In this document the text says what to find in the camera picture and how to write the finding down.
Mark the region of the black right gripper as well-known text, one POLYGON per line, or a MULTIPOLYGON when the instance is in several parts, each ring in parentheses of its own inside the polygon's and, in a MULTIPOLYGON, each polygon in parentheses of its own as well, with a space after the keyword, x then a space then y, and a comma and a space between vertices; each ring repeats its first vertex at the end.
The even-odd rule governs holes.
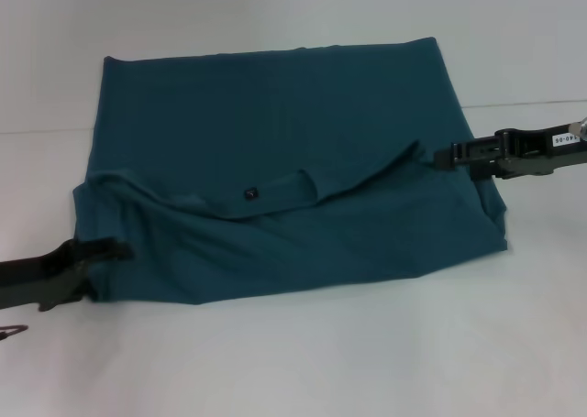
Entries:
POLYGON ((573 135, 569 127, 505 129, 496 137, 453 143, 434 154, 434 167, 455 170, 469 166, 472 180, 546 176, 559 168, 586 163, 586 141, 573 135))

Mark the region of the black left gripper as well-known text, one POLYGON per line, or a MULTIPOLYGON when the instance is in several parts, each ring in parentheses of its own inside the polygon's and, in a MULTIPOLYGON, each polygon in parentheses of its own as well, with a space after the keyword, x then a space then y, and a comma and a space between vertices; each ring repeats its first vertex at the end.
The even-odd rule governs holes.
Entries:
POLYGON ((41 312, 91 297, 87 270, 92 261, 130 260, 128 242, 114 237, 93 242, 68 240, 50 253, 1 263, 1 307, 36 303, 41 312))

